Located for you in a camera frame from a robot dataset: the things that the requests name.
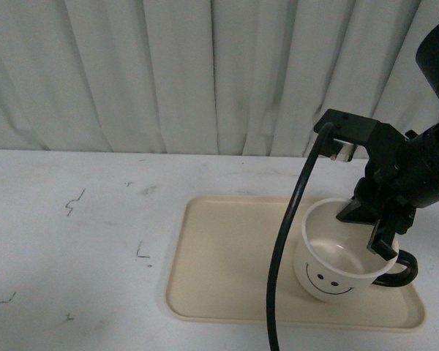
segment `black wire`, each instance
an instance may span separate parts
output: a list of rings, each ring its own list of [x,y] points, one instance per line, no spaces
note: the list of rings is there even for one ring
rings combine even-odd
[[[283,255],[283,249],[285,248],[286,238],[290,231],[290,227],[293,223],[294,215],[298,209],[299,203],[301,202],[304,189],[306,187],[307,181],[309,180],[310,173],[314,168],[315,162],[319,156],[319,151],[322,145],[327,141],[329,133],[334,128],[334,125],[330,122],[325,123],[319,131],[317,140],[312,147],[312,150],[307,157],[306,163],[302,168],[299,179],[294,188],[293,195],[291,196],[288,208],[286,208],[285,215],[283,217],[281,227],[279,228],[277,240],[275,241],[275,246],[273,248],[273,254],[271,256],[269,278],[266,283],[266,327],[269,333],[269,343],[271,351],[279,351],[278,345],[278,335],[277,335],[277,321],[275,320],[275,295],[277,292],[277,280],[279,264],[281,263],[281,258]]]

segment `tray rim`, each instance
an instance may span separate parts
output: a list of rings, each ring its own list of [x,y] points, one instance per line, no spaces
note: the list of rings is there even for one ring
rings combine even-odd
[[[315,201],[322,200],[324,197],[303,197],[305,199],[313,199]],[[261,203],[263,201],[267,203],[271,202],[283,202],[288,203],[290,197],[288,196],[268,196],[268,195],[243,195],[243,194],[202,194],[197,195],[187,201],[187,204],[184,207],[184,212],[182,216],[181,223],[179,225],[178,235],[176,239],[175,251],[173,253],[173,257],[169,266],[169,274],[168,280],[165,284],[165,289],[163,293],[163,300],[165,305],[168,308],[170,314],[184,322],[206,322],[206,323],[219,323],[219,324],[237,324],[237,325],[265,325],[265,320],[255,320],[255,319],[244,319],[244,318],[217,318],[217,317],[193,317],[193,316],[185,316],[176,311],[174,306],[171,306],[168,295],[171,286],[171,277],[174,274],[174,267],[176,266],[176,261],[178,258],[177,248],[179,243],[182,240],[182,234],[184,232],[184,227],[187,222],[187,214],[189,209],[196,204],[197,202],[205,201],[205,200],[213,200],[216,202],[227,202],[228,200],[232,200],[234,202],[242,202],[238,201],[244,199],[244,202],[255,202]],[[351,330],[351,331],[374,331],[374,332],[392,332],[392,333],[414,333],[419,329],[423,328],[423,326],[427,323],[427,308],[424,301],[421,299],[419,295],[418,289],[416,286],[411,283],[410,288],[416,294],[419,300],[420,308],[422,311],[422,315],[420,317],[421,322],[414,327],[382,327],[382,326],[368,326],[368,325],[354,325],[354,324],[345,324],[345,323],[328,323],[328,322],[290,322],[290,321],[282,321],[277,320],[278,325],[284,326],[296,326],[296,327],[304,327],[304,328],[330,328],[330,329],[340,329],[340,330]]]

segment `white table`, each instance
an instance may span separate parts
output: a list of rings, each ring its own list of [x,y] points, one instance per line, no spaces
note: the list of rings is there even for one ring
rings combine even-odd
[[[164,289],[191,198],[290,196],[303,164],[0,151],[0,350],[267,350],[265,325],[182,322]],[[351,196],[364,164],[319,159],[305,196]],[[439,350],[439,203],[418,210],[399,241],[419,260],[422,329],[280,326],[282,350]]]

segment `mug rim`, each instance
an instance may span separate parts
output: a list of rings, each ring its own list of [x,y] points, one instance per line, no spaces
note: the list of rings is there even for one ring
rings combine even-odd
[[[309,242],[309,239],[307,238],[307,231],[306,231],[306,223],[307,223],[307,218],[309,217],[309,215],[319,206],[322,206],[326,203],[349,203],[350,199],[345,199],[345,198],[341,198],[341,197],[330,197],[327,199],[323,199],[323,200],[319,200],[316,203],[313,203],[306,211],[306,213],[304,214],[304,217],[302,218],[302,222],[301,222],[301,237],[304,239],[304,242],[306,244],[307,249],[310,251],[311,255],[324,267],[328,268],[330,271],[335,272],[336,274],[339,274],[340,276],[346,276],[348,278],[352,278],[352,279],[375,279],[378,276],[387,273],[394,265],[395,262],[397,261],[398,258],[398,253],[399,253],[399,245],[398,245],[398,240],[397,238],[394,238],[394,241],[392,243],[392,249],[394,249],[397,252],[397,256],[395,256],[394,258],[390,259],[389,261],[387,261],[387,263],[378,271],[374,271],[371,273],[351,273],[351,272],[347,272],[347,271],[342,271],[341,269],[338,269],[336,267],[334,267],[333,265],[330,265],[329,263],[327,263],[324,259],[322,259],[317,252],[315,252],[315,250],[312,248],[312,245]]]

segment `smiley face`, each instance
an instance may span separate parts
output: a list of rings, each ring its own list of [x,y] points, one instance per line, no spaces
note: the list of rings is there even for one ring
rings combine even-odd
[[[338,288],[340,286],[340,284],[338,282],[329,282],[329,283],[325,282],[325,277],[320,273],[309,274],[309,263],[306,263],[306,275],[310,281],[310,284],[312,284],[315,289],[317,289],[325,294],[341,295],[341,294],[345,294],[353,289],[352,287],[350,287],[349,289],[346,289],[345,291],[341,291],[341,287]],[[321,287],[318,287],[317,284],[312,281],[311,276],[316,282],[318,282],[318,284]]]

